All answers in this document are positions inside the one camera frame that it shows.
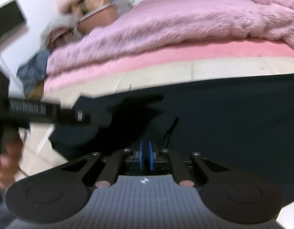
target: gray ribbed surface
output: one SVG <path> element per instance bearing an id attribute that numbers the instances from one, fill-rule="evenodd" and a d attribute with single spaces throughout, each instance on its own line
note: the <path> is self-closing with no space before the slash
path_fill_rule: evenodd
<path id="1" fill-rule="evenodd" d="M 259 225 L 227 222 L 209 211 L 194 188 L 177 185 L 171 175 L 120 176 L 115 185 L 94 191 L 84 209 L 63 222 L 31 225 L 16 220 L 8 229 L 281 229 L 275 221 Z"/>

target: fuzzy pink blanket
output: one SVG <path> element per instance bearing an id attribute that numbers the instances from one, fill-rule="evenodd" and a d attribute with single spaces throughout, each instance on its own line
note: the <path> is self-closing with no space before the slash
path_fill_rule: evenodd
<path id="1" fill-rule="evenodd" d="M 294 48 L 294 0 L 148 0 L 81 42 L 57 49 L 47 73 L 185 40 L 247 37 L 284 40 Z"/>

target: white logo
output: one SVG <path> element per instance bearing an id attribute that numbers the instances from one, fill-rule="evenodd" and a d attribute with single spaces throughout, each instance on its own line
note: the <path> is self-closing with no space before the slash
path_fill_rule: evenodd
<path id="1" fill-rule="evenodd" d="M 150 180 L 148 178 L 144 177 L 143 179 L 140 179 L 140 182 L 143 184 L 147 184 L 150 182 Z"/>

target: white wall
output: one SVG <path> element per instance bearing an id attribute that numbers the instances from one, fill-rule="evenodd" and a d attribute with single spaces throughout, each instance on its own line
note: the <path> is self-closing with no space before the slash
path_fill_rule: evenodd
<path id="1" fill-rule="evenodd" d="M 10 0 L 0 0 L 0 5 Z M 40 48 L 40 33 L 58 15 L 56 0 L 18 0 L 27 18 L 27 27 L 0 44 L 0 54 L 16 76 L 19 65 L 29 60 Z M 0 66 L 6 70 L 0 58 Z M 11 79 L 10 93 L 23 93 Z"/>

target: pink bed sheet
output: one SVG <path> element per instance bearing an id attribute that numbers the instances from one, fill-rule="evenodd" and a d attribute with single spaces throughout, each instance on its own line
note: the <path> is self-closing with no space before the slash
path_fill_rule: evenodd
<path id="1" fill-rule="evenodd" d="M 114 73 L 131 71 L 156 64 L 225 57 L 294 57 L 294 49 L 283 42 L 265 40 L 233 40 L 218 42 L 185 42 L 139 55 L 130 55 L 102 64 L 93 64 L 57 76 L 50 76 L 44 93 L 85 83 Z"/>

